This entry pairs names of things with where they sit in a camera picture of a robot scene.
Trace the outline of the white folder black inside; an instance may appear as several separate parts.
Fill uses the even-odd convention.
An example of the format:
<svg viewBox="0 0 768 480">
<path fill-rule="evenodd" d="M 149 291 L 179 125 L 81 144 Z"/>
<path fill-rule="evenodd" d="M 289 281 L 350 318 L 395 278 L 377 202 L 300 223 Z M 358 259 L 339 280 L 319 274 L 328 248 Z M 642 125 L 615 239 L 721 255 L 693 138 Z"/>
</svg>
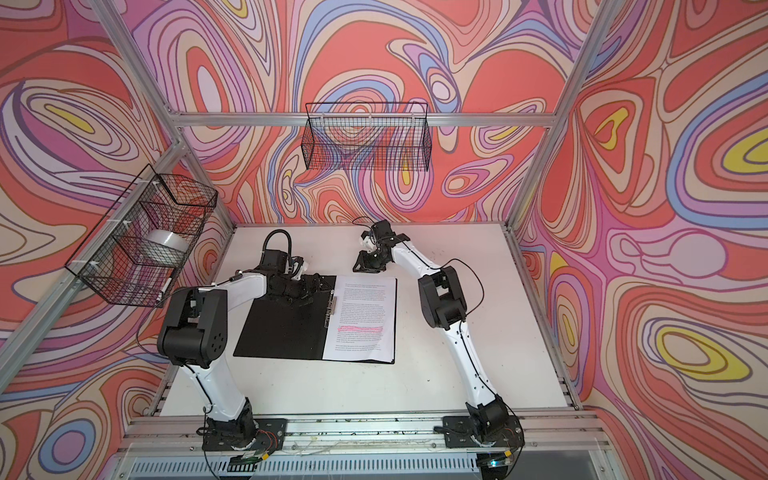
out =
<svg viewBox="0 0 768 480">
<path fill-rule="evenodd" d="M 233 355 L 242 358 L 324 361 L 336 275 L 321 275 L 324 289 L 311 303 L 252 302 Z"/>
</svg>

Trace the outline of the printed paper sheet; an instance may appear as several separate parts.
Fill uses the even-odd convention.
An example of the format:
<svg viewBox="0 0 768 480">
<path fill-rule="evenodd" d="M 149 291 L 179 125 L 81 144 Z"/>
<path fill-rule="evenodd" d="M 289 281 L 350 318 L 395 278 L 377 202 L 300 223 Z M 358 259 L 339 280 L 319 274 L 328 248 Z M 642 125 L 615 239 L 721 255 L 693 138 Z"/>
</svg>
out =
<svg viewBox="0 0 768 480">
<path fill-rule="evenodd" d="M 396 278 L 338 276 L 322 359 L 393 364 L 396 313 Z"/>
</svg>

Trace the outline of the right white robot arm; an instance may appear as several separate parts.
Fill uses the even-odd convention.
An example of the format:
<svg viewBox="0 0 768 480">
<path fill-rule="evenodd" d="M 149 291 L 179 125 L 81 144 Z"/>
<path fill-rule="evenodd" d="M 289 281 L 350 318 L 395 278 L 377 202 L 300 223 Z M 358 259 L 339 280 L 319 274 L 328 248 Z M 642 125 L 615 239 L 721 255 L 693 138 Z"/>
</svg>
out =
<svg viewBox="0 0 768 480">
<path fill-rule="evenodd" d="M 467 392 L 467 435 L 489 446 L 510 420 L 503 397 L 493 387 L 473 344 L 468 307 L 461 280 L 449 261 L 439 264 L 418 250 L 411 238 L 397 233 L 387 220 L 374 221 L 361 234 L 362 249 L 355 273 L 377 274 L 395 264 L 417 281 L 422 315 L 432 329 L 444 335 Z"/>
</svg>

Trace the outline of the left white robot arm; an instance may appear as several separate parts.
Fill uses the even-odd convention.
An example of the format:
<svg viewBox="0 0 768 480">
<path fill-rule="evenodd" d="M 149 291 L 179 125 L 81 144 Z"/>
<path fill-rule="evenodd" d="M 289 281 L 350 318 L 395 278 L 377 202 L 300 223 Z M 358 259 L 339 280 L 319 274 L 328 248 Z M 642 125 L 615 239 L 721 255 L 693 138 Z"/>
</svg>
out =
<svg viewBox="0 0 768 480">
<path fill-rule="evenodd" d="M 203 450 L 281 448 L 274 428 L 262 428 L 248 397 L 227 363 L 229 313 L 249 311 L 236 335 L 233 354 L 243 358 L 318 360 L 327 333 L 333 277 L 276 271 L 246 271 L 210 287 L 176 290 L 157 340 L 158 352 L 197 387 L 204 402 L 204 424 L 197 431 Z"/>
</svg>

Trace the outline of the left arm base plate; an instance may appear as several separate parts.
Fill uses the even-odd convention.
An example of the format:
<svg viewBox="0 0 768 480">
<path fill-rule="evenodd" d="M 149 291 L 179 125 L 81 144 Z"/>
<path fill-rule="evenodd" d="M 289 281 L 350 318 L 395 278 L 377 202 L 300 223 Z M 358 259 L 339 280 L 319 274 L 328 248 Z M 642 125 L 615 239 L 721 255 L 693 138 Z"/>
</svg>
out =
<svg viewBox="0 0 768 480">
<path fill-rule="evenodd" d="M 285 418 L 258 418 L 251 426 L 237 420 L 207 419 L 196 433 L 202 438 L 202 448 L 206 452 L 273 453 L 283 448 L 287 426 Z"/>
</svg>

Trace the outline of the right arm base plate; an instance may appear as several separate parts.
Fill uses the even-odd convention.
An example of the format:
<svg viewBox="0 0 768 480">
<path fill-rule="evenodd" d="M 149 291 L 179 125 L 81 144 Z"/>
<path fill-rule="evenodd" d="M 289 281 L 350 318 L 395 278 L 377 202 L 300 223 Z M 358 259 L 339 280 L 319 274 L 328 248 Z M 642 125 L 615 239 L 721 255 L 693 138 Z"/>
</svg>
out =
<svg viewBox="0 0 768 480">
<path fill-rule="evenodd" d="M 444 416 L 433 432 L 443 436 L 448 448 L 516 450 L 525 445 L 524 431 L 516 416 L 485 424 L 470 416 Z"/>
</svg>

